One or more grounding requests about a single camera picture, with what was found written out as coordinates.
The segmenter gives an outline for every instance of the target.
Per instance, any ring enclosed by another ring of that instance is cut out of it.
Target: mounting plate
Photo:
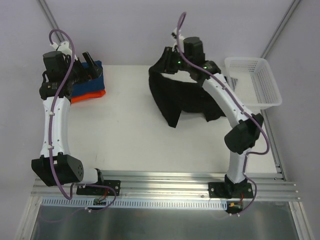
[[[112,188],[116,195],[119,196],[120,189],[121,189],[121,181],[119,180],[104,180],[104,186]],[[76,194],[77,195],[86,195],[86,196],[103,196],[106,189],[102,187],[92,187],[92,186],[86,186],[83,187],[77,187],[76,188]],[[114,193],[111,190],[108,190],[107,196],[114,196]]]
[[[225,185],[224,182],[209,182],[208,183],[208,191],[209,191],[209,197],[211,199],[214,198],[221,198],[220,196],[217,196],[215,194],[215,189],[221,189]],[[246,183],[241,189],[238,189],[236,192],[232,194],[233,199],[241,199],[241,193],[243,193],[244,199],[253,199],[254,198],[254,191],[252,189],[251,183]]]

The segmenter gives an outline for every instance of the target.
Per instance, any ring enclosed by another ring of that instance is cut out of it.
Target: white wall
[[[207,59],[260,56],[292,0],[47,0],[59,27],[108,65],[153,65],[183,11],[185,37],[199,36]]]
[[[12,240],[35,179],[43,107],[39,95],[50,51],[49,25],[35,0],[0,1],[0,239]]]
[[[320,1],[303,0],[268,57],[283,103],[268,110],[289,178],[320,239]]]

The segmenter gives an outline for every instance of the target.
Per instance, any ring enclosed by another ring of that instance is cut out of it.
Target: white basket
[[[267,60],[258,57],[227,57],[224,63],[230,87],[249,109],[263,110],[282,103]]]

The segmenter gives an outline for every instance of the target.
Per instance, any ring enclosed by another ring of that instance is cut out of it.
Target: white table
[[[106,95],[71,105],[68,141],[71,155],[101,170],[226,173],[231,130],[221,117],[182,113],[169,127],[149,89],[149,66],[105,65]],[[189,81],[186,72],[170,76]],[[262,135],[255,151],[264,151]],[[272,153],[250,155],[247,172],[276,173]]]

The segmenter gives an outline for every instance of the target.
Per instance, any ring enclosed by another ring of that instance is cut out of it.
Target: black cloth
[[[175,128],[181,111],[203,113],[207,122],[226,115],[216,101],[198,83],[182,82],[162,76],[165,59],[149,68],[149,87],[152,96],[166,119]]]

